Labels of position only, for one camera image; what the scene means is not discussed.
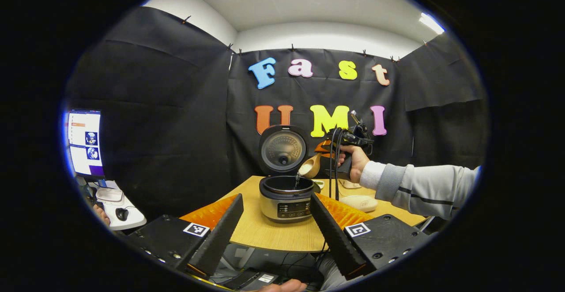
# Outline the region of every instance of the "cuff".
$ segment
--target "cuff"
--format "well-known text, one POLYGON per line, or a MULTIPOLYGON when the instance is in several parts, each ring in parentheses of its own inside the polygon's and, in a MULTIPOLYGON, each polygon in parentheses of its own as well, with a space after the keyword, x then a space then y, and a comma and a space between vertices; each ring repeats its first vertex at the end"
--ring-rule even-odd
POLYGON ((359 185, 376 190, 385 167, 386 165, 383 163, 369 161, 361 172, 359 185))
POLYGON ((402 183, 405 171, 406 167, 387 164, 381 175, 375 198, 392 202, 394 195, 402 183))

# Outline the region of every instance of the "gray sleeve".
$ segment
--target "gray sleeve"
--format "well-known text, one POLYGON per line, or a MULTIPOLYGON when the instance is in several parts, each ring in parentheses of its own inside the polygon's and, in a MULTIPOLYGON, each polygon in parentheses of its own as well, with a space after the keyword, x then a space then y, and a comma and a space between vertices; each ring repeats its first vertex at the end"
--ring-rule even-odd
POLYGON ((472 191, 480 167, 406 167, 387 164, 375 198, 422 216, 449 220, 472 191))

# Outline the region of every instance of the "monitor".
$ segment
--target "monitor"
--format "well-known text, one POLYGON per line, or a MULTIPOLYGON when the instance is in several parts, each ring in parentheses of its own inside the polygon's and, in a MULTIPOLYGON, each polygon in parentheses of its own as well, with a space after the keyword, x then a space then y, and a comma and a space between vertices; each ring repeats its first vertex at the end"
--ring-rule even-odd
POLYGON ((100 110, 71 109, 68 113, 67 137, 72 167, 77 175, 105 178, 102 168, 100 110))

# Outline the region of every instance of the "black backdrop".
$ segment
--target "black backdrop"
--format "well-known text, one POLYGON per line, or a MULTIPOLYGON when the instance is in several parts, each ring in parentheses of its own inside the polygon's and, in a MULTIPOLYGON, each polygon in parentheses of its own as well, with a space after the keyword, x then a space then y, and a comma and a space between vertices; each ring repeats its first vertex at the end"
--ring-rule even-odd
MULTIPOLYGON (((401 92, 401 78, 398 68, 390 59, 354 52, 328 49, 270 49, 234 55, 228 81, 228 132, 232 138, 230 165, 232 184, 238 185, 250 175, 264 175, 259 168, 260 134, 256 128, 255 107, 270 105, 270 125, 281 124, 279 105, 291 105, 290 124, 297 125, 306 133, 309 156, 323 141, 322 137, 311 137, 314 129, 312 105, 323 105, 332 115, 338 105, 355 110, 367 124, 369 135, 375 139, 372 158, 386 163, 406 165, 410 161, 412 133, 408 117, 404 112, 401 92), (258 89, 258 81, 248 68, 268 57, 274 64, 275 82, 258 89), (313 65, 313 76, 290 75, 288 68, 294 59, 307 59, 313 65), (339 76, 339 62, 355 63, 357 78, 342 79, 339 76), (385 76, 390 80, 387 86, 380 85, 371 67, 381 64, 387 69, 385 76), (374 136, 373 112, 370 107, 385 107, 383 114, 386 135, 374 136)), ((347 114, 349 125, 353 120, 347 114)))
POLYGON ((488 109, 470 56, 444 33, 402 57, 398 67, 414 134, 411 163, 481 165, 489 133, 488 109))
POLYGON ((101 109, 101 154, 148 220, 231 190, 226 83, 231 52, 190 23, 139 7, 78 62, 68 105, 101 109))
MULTIPOLYGON (((310 107, 323 105, 332 115, 345 105, 359 113, 375 140, 372 160, 472 168, 482 163, 482 89, 466 58, 443 35, 400 61, 328 49, 232 55, 214 37, 182 22, 159 9, 134 9, 83 55, 67 87, 69 107, 102 110, 107 179, 149 220, 162 213, 181 216, 251 175, 264 175, 259 105, 274 109, 271 125, 281 123, 280 105, 293 107, 290 123, 305 130, 308 156, 323 141, 309 135, 310 107), (258 89, 248 68, 267 57, 276 61, 275 81, 258 89), (310 61, 313 76, 290 75, 294 59, 310 61), (343 60, 355 63, 356 79, 340 77, 343 60), (376 64, 387 70, 389 85, 377 81, 376 64), (384 107, 385 135, 372 134, 374 105, 384 107)), ((353 123, 349 115, 347 121, 353 123)))

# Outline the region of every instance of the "white container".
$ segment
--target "white container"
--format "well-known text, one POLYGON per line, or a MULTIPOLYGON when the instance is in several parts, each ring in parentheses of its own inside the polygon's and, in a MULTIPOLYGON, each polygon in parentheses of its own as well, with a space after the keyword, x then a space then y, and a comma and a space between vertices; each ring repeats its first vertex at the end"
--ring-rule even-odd
POLYGON ((96 192, 98 198, 104 204, 121 206, 124 204, 124 192, 117 189, 99 187, 96 192))

